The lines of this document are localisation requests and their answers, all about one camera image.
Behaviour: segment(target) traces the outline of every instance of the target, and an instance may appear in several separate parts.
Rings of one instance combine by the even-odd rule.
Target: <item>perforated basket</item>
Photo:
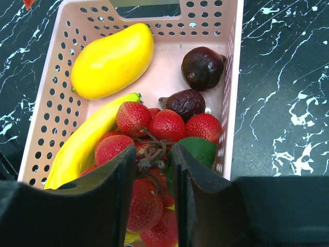
[[[60,147],[88,116],[115,98],[139,92],[147,107],[159,108],[159,97],[188,89],[180,65],[184,55],[198,46],[207,46],[227,57],[221,82],[203,95],[207,112],[223,125],[215,166],[230,179],[243,0],[179,0],[179,4],[180,16],[125,19],[109,0],[62,2],[36,98],[19,181],[44,188]],[[155,40],[154,57],[146,73],[120,92],[100,100],[89,101],[71,92],[70,72],[81,49],[93,40],[139,22],[149,25]]]

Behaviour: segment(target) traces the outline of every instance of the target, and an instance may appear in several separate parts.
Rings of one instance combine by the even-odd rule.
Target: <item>green leaf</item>
[[[187,137],[177,142],[177,144],[184,146],[192,156],[199,161],[202,165],[212,169],[212,165],[216,158],[217,146],[208,140],[198,137]],[[169,192],[174,196],[174,185],[173,185],[173,168],[171,162],[171,150],[168,153],[169,168],[167,170],[167,185]]]

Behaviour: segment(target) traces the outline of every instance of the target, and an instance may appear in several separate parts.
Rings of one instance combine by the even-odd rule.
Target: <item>black marble surface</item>
[[[18,171],[61,0],[0,9],[0,151]],[[329,174],[329,0],[245,0],[232,179]],[[147,16],[149,7],[118,9]],[[158,16],[178,15],[158,6]]]

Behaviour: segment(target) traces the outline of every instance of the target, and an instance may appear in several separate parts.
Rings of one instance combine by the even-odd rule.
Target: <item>strawberry bunch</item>
[[[200,113],[187,123],[172,110],[148,109],[138,102],[124,102],[117,113],[117,131],[102,136],[95,148],[96,169],[129,145],[137,151],[137,177],[134,181],[127,231],[139,233],[148,247],[171,247],[178,243],[175,204],[167,178],[167,154],[172,145],[185,137],[200,137],[218,143],[222,130],[211,114]]]

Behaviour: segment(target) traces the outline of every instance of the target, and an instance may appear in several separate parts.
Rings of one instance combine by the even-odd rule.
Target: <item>dark purple fruit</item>
[[[163,109],[169,109],[176,112],[187,122],[196,114],[205,112],[206,102],[201,93],[188,89],[173,94],[170,97],[159,98]]]
[[[207,91],[218,85],[225,61],[225,56],[201,46],[185,55],[181,64],[181,73],[192,89]]]

